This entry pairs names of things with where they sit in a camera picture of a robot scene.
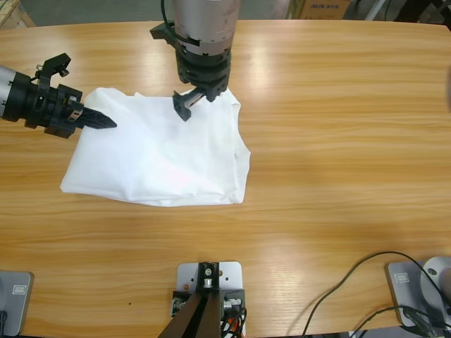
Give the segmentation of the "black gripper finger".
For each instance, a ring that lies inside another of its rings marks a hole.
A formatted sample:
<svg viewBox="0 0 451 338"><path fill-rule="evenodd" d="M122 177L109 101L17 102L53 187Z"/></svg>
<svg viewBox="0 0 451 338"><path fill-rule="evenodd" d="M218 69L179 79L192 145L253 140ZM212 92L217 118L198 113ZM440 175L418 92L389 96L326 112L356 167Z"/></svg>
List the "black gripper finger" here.
<svg viewBox="0 0 451 338"><path fill-rule="evenodd" d="M78 118L78 127L90 127L96 130L117 127L117 124L107 115L100 111L84 107L81 116Z"/></svg>
<svg viewBox="0 0 451 338"><path fill-rule="evenodd" d="M184 121L188 121L191 117L190 108L186 106L186 103L192 98L190 93L188 94L179 94L176 91L173 92L172 100L173 107L179 117Z"/></svg>

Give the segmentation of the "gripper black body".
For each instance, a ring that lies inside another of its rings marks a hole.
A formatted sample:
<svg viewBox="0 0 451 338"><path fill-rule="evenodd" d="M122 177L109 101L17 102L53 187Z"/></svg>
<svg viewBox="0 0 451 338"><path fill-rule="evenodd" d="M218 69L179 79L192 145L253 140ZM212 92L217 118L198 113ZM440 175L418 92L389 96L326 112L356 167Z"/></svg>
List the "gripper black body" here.
<svg viewBox="0 0 451 338"><path fill-rule="evenodd" d="M40 92L29 76L18 72L8 81L7 87L7 121L23 119L26 127L35 129L40 126L45 133L65 139L75 132L75 123L68 121L72 114L68 101L73 97L80 102L82 92L62 84Z"/></svg>
<svg viewBox="0 0 451 338"><path fill-rule="evenodd" d="M185 84L195 87L207 101L213 102L227 89L231 69L231 52L218 55L197 55L189 51L175 53L178 75Z"/></svg>

